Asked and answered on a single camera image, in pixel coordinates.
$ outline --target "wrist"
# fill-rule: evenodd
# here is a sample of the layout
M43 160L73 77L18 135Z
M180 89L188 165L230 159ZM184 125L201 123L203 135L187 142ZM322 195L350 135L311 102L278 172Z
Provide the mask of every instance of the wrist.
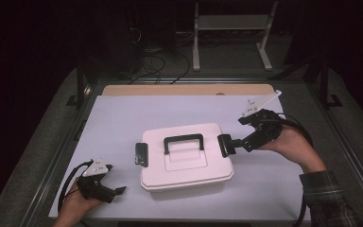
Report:
M65 209L62 208L57 219L55 220L54 227L75 226L87 213L88 211L84 209L77 209L75 207L65 207Z
M303 173L319 172L326 170L325 163L321 158L313 158L310 162L300 164Z

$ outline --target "sleeve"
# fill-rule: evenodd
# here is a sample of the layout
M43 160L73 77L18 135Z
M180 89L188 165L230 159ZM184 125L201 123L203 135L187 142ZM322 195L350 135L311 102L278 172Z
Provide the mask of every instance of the sleeve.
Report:
M363 226L331 171L300 175L312 226Z

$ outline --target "black handle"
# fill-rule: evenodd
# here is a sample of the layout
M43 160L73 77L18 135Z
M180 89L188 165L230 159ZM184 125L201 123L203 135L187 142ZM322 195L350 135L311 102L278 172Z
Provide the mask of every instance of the black handle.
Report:
M164 154L169 154L169 147L168 147L169 143L184 141L184 140L193 140L193 139L198 139L199 149L204 150L204 137L202 136L202 134L187 134L187 135L166 137L164 139Z
M229 134L220 134L217 137L217 142L219 142L220 152L223 158L228 157L229 154L235 154L233 140Z

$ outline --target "human hand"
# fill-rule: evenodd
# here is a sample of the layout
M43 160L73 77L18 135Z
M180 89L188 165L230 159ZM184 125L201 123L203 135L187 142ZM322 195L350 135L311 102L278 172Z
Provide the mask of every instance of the human hand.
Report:
M294 128L284 126L279 137L259 149L273 150L283 155L287 160L298 164L304 173L326 170L325 163Z
M79 223L82 218L92 209L102 204L103 201L97 199L85 199L78 190L78 178L73 182L69 193L63 201L58 218L54 227L68 227Z

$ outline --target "white box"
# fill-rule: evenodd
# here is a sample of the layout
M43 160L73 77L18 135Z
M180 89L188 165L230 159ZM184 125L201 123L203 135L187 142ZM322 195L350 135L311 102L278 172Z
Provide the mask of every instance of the white box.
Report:
M145 131L148 166L141 167L141 186L165 191L230 180L233 164L222 156L221 133L215 123Z

